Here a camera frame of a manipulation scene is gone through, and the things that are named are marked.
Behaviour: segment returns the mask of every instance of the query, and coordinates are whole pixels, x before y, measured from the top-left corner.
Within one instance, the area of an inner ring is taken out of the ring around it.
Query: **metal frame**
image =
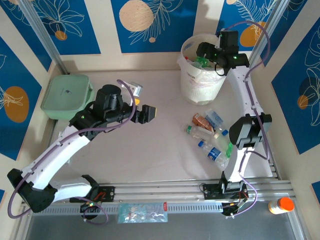
[[[278,0],[273,11],[271,12],[267,22],[266,22],[266,32],[269,36],[272,35],[278,22],[282,15],[284,14],[290,0]],[[264,34],[261,34],[259,39],[257,40],[251,55],[249,57],[249,63],[251,66],[255,65],[257,61],[260,59],[260,55],[267,45],[267,38]]]
[[[296,239],[310,239],[307,228],[300,218],[300,209],[296,201],[295,193],[289,180],[278,180],[276,177],[248,178],[258,190],[258,201],[271,201],[281,197],[290,197],[295,201],[295,210],[288,212],[288,217]],[[229,200],[205,200],[204,193],[200,190],[200,184],[216,184],[218,179],[213,180],[185,180],[185,181],[158,181],[136,183],[110,183],[101,186],[114,186],[114,202],[103,203],[102,206],[109,214],[116,214],[120,203],[150,203],[167,202],[170,214],[188,213],[218,213],[221,212],[221,204]],[[249,202],[254,200],[255,193],[248,187]],[[20,212],[25,211],[27,205],[22,204]],[[28,227],[32,216],[37,215],[81,215],[80,203],[60,201],[52,204],[40,213],[27,214],[17,219],[15,231],[10,240],[24,240],[27,236]]]
[[[47,32],[45,26],[43,25],[40,17],[38,16],[34,6],[29,0],[17,0],[19,8],[24,14],[25,18],[28,20],[32,30],[42,43],[44,49],[49,54],[50,58],[55,62],[62,74],[69,74],[68,70],[60,58],[60,54],[52,41],[49,33]]]

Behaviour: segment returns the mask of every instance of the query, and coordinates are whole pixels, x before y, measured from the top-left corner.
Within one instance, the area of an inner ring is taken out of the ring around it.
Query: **plastic bag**
[[[187,78],[194,88],[211,87],[224,81],[226,78],[226,76],[223,75],[224,70],[222,68],[215,70],[214,67],[201,67],[200,65],[195,67],[191,62],[187,61],[183,55],[178,57],[177,63],[181,69],[181,78],[182,75],[184,79]]]
[[[122,203],[119,205],[119,224],[166,222],[168,222],[168,208],[166,202]]]

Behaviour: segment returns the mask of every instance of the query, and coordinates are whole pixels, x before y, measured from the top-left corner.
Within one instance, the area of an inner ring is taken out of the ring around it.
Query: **beige circle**
[[[234,4],[237,0],[226,0],[226,3],[231,5]]]
[[[15,4],[15,5],[18,5],[19,4],[19,2],[18,2],[18,0],[8,0],[10,3],[13,3],[13,4]]]
[[[149,38],[149,42],[150,42],[150,43],[154,43],[155,41],[156,41],[156,39],[155,39],[154,37],[150,37],[150,38]]]
[[[154,22],[151,8],[141,0],[126,2],[120,9],[119,17],[123,27],[131,32],[146,30]]]

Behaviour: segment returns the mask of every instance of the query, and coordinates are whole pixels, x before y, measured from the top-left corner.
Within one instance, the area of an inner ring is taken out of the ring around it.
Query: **orange bottle cap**
[[[279,207],[290,212],[295,209],[295,204],[290,198],[282,197],[279,201]]]

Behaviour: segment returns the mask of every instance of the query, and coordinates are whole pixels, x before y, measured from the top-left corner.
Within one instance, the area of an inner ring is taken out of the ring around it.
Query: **white plastic bucket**
[[[209,33],[202,33],[188,38],[182,45],[181,54],[177,63],[181,69],[180,90],[181,95],[190,103],[195,105],[206,105],[211,103],[217,96],[226,76],[224,70],[217,68],[199,69],[192,66],[185,57],[195,61],[197,49],[200,43],[207,42],[216,45],[218,38]]]

